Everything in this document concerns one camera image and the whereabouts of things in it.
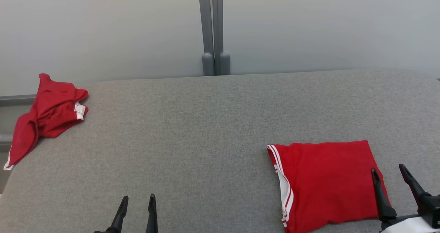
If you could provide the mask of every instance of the gray upholstered table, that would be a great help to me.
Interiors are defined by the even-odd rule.
[[[124,233],[283,232],[266,144],[367,139],[398,213],[416,204],[397,165],[440,193],[440,83],[402,70],[108,81],[86,119],[13,170],[0,232],[93,232],[130,197]],[[372,233],[380,222],[316,232]]]

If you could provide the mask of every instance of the crumpled red shirt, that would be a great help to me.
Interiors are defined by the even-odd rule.
[[[72,83],[52,81],[40,74],[40,85],[29,113],[17,120],[9,159],[4,169],[10,170],[35,147],[39,137],[57,137],[84,119],[88,108],[79,101],[88,97],[85,89]]]

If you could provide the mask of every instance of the metal stand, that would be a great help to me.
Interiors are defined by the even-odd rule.
[[[212,0],[212,16],[211,0],[199,2],[205,50],[202,55],[203,75],[230,75],[231,55],[223,51],[223,0]]]

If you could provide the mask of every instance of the white trim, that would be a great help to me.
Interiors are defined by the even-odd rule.
[[[11,162],[11,149],[9,149],[8,161],[7,161],[6,164],[3,166],[3,170],[12,170],[12,168],[14,167],[14,165],[9,165],[10,162]]]
[[[281,158],[279,157],[279,153],[275,145],[269,144],[267,148],[272,151],[272,155],[275,158],[276,165],[274,165],[275,172],[278,174],[280,189],[281,189],[281,202],[283,207],[283,221],[286,222],[289,220],[290,210],[292,209],[292,205],[294,202],[294,191],[292,190],[289,180],[284,175],[283,164],[281,163]]]
[[[79,102],[76,102],[74,111],[77,113],[77,119],[84,120],[85,106],[81,105]]]

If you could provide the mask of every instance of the red clothing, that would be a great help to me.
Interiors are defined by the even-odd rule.
[[[40,74],[40,86],[29,113],[17,120],[12,137],[9,160],[4,169],[11,169],[32,151],[39,137],[57,137],[82,122],[88,108],[78,102],[88,97],[85,89],[72,83],[52,81]]]
[[[366,140],[269,144],[267,152],[280,179],[286,233],[378,217],[371,169],[383,178]]]

